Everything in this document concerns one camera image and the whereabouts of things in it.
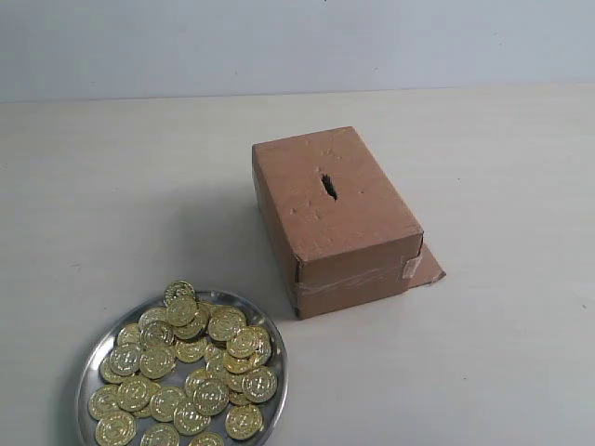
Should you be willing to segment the gold metal button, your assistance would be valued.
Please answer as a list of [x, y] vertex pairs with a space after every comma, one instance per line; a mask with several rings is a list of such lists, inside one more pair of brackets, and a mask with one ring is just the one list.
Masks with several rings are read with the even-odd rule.
[[196, 310], [197, 303], [193, 298], [178, 297], [167, 306], [166, 318], [175, 327], [184, 326], [194, 319]]

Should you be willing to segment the gold coin left side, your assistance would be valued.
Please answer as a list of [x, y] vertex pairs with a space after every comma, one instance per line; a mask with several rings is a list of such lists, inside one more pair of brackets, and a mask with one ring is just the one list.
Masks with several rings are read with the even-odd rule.
[[120, 376], [130, 376], [139, 370], [142, 348], [137, 344], [115, 347], [109, 356], [111, 370]]

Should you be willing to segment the gold coin right centre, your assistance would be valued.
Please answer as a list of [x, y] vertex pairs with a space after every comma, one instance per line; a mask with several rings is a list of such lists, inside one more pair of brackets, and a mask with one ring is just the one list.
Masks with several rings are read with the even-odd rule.
[[217, 342], [233, 339], [246, 326], [244, 313], [237, 308], [215, 310], [207, 325], [209, 336]]

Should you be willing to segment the gold coin lower left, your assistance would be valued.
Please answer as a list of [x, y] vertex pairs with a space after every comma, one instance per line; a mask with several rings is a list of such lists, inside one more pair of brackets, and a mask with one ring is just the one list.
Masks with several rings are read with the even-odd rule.
[[106, 413], [118, 411], [117, 385], [106, 385], [96, 390], [89, 398], [87, 409], [95, 420], [101, 419]]

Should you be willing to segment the brown cardboard slotted box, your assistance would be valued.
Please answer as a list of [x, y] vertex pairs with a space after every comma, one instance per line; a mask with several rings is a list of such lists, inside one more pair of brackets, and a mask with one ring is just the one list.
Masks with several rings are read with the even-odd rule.
[[444, 278], [421, 224], [353, 127], [257, 143], [252, 168], [299, 319]]

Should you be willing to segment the gold coin on plate rim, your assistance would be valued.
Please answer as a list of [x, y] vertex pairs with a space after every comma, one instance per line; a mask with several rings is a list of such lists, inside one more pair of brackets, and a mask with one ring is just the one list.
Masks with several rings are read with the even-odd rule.
[[178, 298], [195, 298], [195, 290], [191, 283], [183, 280], [172, 281], [164, 290], [164, 303], [169, 306]]

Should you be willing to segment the gold coin bottom right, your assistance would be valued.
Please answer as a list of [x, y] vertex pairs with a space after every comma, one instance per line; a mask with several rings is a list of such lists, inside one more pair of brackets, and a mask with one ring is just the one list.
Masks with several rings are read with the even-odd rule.
[[235, 440], [247, 440], [263, 428], [263, 416], [258, 406], [253, 404], [233, 406], [225, 418], [228, 435]]

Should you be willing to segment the round steel plate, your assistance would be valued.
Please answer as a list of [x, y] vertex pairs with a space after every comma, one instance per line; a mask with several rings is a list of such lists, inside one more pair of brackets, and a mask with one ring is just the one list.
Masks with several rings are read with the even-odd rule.
[[[272, 354], [267, 365], [276, 373], [278, 387], [272, 399], [260, 405], [264, 422], [263, 428], [250, 439], [242, 441], [231, 439], [225, 429], [226, 413], [217, 415], [208, 427], [210, 431], [221, 435], [227, 445], [264, 445], [278, 425], [287, 396], [289, 373], [283, 338], [271, 318], [252, 301], [240, 295], [220, 290], [200, 290], [197, 295], [213, 304], [237, 307], [245, 314], [250, 325], [262, 326], [269, 332]], [[102, 330], [101, 336], [89, 349], [86, 360], [79, 366], [78, 380], [75, 382], [75, 396], [73, 397], [73, 422], [79, 445], [95, 445], [97, 443], [95, 439], [97, 421], [89, 414], [87, 404], [92, 393], [104, 384], [99, 367], [115, 346], [117, 334], [125, 325], [138, 321], [142, 313], [149, 308], [161, 307], [163, 304], [163, 298], [158, 295], [124, 312]]]

